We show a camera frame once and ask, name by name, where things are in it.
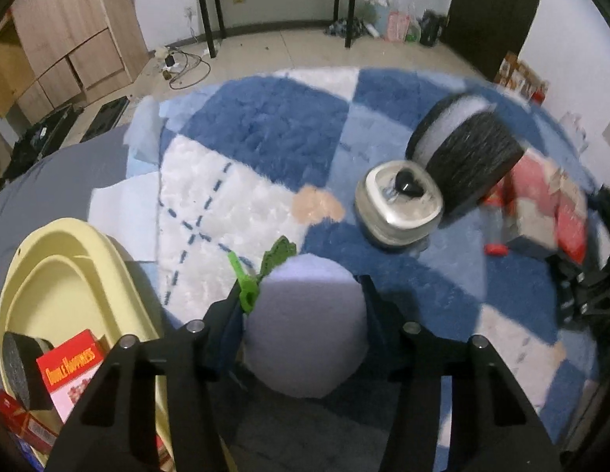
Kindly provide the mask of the red white Double Happiness box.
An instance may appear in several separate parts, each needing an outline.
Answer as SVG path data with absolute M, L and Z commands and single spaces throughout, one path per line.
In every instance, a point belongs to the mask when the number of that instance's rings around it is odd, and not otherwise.
M 85 329 L 36 359 L 44 386 L 59 419 L 66 423 L 107 352 Z

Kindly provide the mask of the red cigarette box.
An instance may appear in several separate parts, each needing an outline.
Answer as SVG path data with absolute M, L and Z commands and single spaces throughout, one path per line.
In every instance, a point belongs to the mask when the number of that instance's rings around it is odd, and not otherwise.
M 49 455 L 52 451 L 57 434 L 3 390 L 0 390 L 0 419 L 35 451 L 44 455 Z

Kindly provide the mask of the black glitter foam disc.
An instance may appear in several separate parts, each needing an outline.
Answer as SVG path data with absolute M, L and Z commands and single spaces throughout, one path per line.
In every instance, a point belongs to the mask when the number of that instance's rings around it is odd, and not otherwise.
M 54 346 L 42 338 L 6 331 L 2 341 L 5 374 L 14 395 L 27 410 L 51 410 L 53 403 L 44 385 L 37 359 Z

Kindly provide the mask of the black white foam disc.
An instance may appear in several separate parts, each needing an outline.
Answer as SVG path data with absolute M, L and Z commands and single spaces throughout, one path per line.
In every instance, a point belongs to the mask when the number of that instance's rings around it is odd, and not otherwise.
M 447 219 L 470 211 L 522 156 L 497 105 L 477 92 L 438 101 L 418 123 L 405 151 L 405 159 L 420 165 L 437 184 Z

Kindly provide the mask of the lavender round sponge pad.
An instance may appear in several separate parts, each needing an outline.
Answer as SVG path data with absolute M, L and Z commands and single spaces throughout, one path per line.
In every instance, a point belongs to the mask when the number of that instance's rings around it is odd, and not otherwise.
M 369 350 L 361 284 L 341 264 L 298 254 L 266 276 L 244 329 L 243 360 L 260 382 L 296 398 L 322 398 Z

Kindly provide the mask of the yellow oval plastic tray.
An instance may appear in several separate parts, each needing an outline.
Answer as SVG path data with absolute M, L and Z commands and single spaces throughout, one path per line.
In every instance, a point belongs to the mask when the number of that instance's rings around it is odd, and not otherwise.
M 55 348 L 85 329 L 107 354 L 124 335 L 164 337 L 112 242 L 85 222 L 61 218 L 32 232 L 11 260 L 0 296 L 1 374 L 6 331 Z

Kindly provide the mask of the silver tin with black heart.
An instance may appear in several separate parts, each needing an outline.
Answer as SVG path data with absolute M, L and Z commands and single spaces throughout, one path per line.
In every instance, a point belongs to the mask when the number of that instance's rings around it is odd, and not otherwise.
M 371 240 L 392 249 L 426 239 L 444 215 L 444 199 L 435 181 L 407 160 L 371 168 L 356 186 L 354 205 Z

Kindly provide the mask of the blue white plaid blanket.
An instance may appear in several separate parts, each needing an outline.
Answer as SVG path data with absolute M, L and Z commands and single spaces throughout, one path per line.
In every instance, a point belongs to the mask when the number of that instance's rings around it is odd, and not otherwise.
M 501 214 L 472 207 L 420 244 L 379 247 L 365 222 L 399 203 L 386 163 L 403 157 L 442 98 L 471 90 L 522 143 Z M 558 290 L 540 244 L 544 224 L 518 233 L 515 216 L 555 214 L 564 182 L 588 192 L 591 173 L 544 110 L 485 83 L 394 69 L 292 69 L 150 102 L 134 118 L 159 124 L 160 150 L 130 150 L 125 178 L 92 192 L 88 221 L 125 248 L 145 296 L 173 322 L 204 315 L 230 290 L 236 253 L 248 269 L 279 239 L 307 261 L 369 275 L 377 291 L 437 335 L 481 332 L 497 347 L 544 423 L 567 438 L 598 372 L 586 330 L 558 320 Z

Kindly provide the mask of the black tool case on floor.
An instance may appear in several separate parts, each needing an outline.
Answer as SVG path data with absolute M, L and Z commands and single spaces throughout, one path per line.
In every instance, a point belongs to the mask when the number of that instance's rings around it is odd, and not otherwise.
M 82 113 L 82 108 L 67 103 L 26 130 L 15 144 L 11 161 L 0 177 L 0 191 L 29 171 L 36 162 L 59 150 Z

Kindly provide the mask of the black door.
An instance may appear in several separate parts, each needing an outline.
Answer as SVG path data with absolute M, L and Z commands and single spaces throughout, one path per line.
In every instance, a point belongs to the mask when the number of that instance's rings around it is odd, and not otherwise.
M 508 53 L 518 54 L 540 0 L 452 0 L 441 40 L 492 80 Z

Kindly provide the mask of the pink bag on floor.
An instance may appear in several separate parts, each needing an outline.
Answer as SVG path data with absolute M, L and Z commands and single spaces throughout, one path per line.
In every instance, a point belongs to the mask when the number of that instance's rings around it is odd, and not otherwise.
M 400 11 L 391 11 L 386 22 L 385 39 L 390 43 L 403 43 L 411 23 L 411 16 Z

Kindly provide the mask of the wooden cabinet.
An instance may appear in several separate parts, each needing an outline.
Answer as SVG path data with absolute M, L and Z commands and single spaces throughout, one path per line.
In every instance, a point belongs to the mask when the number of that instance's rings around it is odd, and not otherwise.
M 0 117 L 35 124 L 136 80 L 148 49 L 134 0 L 15 0 L 0 22 Z

